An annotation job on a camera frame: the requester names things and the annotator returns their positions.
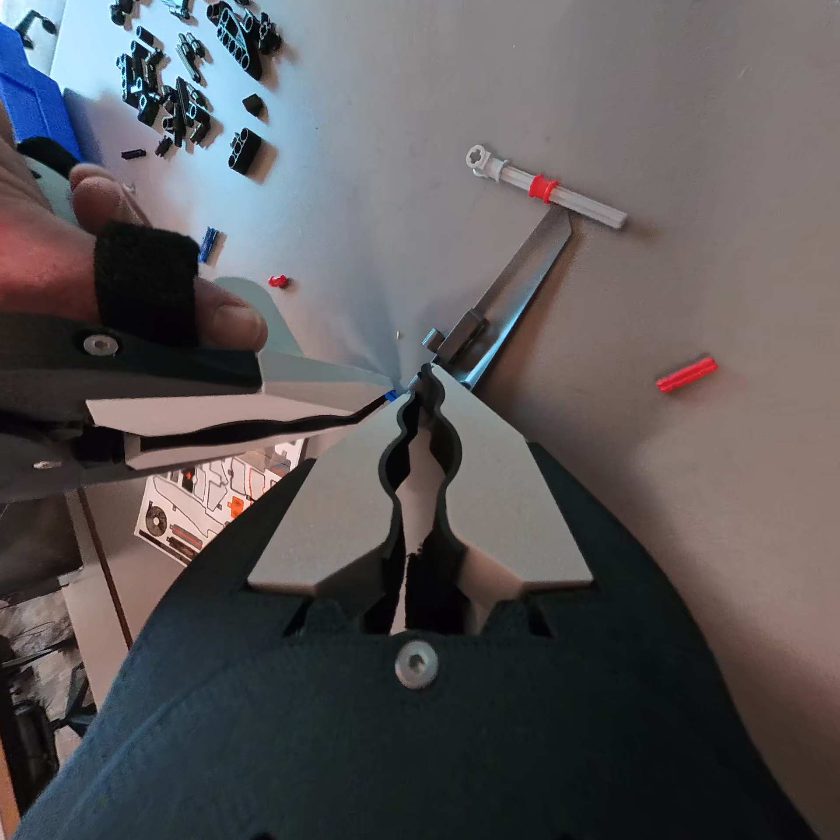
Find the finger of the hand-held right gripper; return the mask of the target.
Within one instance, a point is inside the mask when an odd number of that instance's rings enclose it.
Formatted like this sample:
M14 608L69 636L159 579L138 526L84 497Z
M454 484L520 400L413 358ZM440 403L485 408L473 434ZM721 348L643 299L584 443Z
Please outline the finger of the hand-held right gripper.
M327 428L356 415L394 388L383 374L293 353L258 354L255 393L87 400L99 427L152 438L222 429L247 438L294 438L306 423Z
M124 462L139 473L144 470L163 473L355 426L384 405L384 402L372 402L346 416L322 414L290 421L254 419L182 434L141 436L124 433Z

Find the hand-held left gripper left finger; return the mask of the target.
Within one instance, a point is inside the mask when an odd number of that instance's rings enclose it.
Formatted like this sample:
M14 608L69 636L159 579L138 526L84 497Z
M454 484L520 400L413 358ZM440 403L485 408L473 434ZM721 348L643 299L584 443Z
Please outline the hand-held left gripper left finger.
M415 395L389 402L318 458L248 585L327 599L362 618L399 590L405 560L396 494L410 471Z

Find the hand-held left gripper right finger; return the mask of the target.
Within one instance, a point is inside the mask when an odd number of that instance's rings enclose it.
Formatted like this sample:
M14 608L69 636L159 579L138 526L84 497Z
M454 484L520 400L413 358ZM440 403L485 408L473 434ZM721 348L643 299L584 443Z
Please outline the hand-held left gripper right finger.
M593 573L526 438L438 364L422 369L430 449L444 471L435 533L480 615L534 593L589 586Z

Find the dark grey lego wing assembly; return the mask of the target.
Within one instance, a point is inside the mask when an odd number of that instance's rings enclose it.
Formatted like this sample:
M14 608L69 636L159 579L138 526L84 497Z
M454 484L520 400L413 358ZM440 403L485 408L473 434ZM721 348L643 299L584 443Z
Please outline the dark grey lego wing assembly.
M451 330L432 330L423 346L434 363L473 391L489 372L532 298L567 246L570 213L552 207L477 303Z

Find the grey lego axle red bush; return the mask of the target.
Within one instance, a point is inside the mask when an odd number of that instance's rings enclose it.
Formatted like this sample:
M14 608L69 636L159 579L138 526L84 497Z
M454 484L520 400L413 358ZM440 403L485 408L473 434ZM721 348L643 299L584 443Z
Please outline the grey lego axle red bush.
M614 230L621 230L627 224L626 213L573 192L563 187L559 180L517 168L482 144L469 149L465 162L475 176L507 184L526 193L532 200L556 205Z

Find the lego sticker sheet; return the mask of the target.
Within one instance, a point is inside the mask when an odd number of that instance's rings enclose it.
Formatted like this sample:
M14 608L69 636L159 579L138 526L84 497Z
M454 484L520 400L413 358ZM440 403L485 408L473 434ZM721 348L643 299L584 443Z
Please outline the lego sticker sheet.
M134 535L187 566L299 465L307 445L300 438L148 477Z

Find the long red ridged lego connector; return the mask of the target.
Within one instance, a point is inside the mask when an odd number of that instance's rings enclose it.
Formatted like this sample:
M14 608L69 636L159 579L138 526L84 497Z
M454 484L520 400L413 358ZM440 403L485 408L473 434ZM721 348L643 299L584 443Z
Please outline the long red ridged lego connector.
M656 386L661 393L672 393L694 382L698 382L703 377L715 373L717 370L717 361L713 357L706 355L660 377L656 381Z

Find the pile of black lego pieces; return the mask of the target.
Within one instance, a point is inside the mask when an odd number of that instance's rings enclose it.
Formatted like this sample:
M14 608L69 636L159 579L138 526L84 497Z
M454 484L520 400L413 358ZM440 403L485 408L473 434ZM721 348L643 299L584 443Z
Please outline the pile of black lego pieces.
M117 157L168 161L216 143L228 169L265 182L277 149L260 134L285 45L262 2L2 2L2 24L61 90L81 161L102 151L87 119L115 106L129 118ZM14 141L62 176L81 162L49 138Z

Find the person's right hand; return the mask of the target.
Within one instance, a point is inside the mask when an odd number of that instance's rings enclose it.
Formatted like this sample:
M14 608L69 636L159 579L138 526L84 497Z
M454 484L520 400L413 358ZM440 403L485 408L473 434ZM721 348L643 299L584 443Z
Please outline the person's right hand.
M96 235L110 222L149 226L121 182L95 164L69 176L70 203L78 225L60 219L40 191L2 111L1 302L2 310L96 322ZM206 347L261 350L266 321L245 299L213 282L194 278L196 336Z

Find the blue plastic bin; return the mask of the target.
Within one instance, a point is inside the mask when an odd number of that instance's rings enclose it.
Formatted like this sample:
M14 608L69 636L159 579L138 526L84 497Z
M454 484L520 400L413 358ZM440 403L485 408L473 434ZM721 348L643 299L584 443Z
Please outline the blue plastic bin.
M19 33L5 24L1 24L1 99L16 142L49 138L81 161L60 88L29 64Z

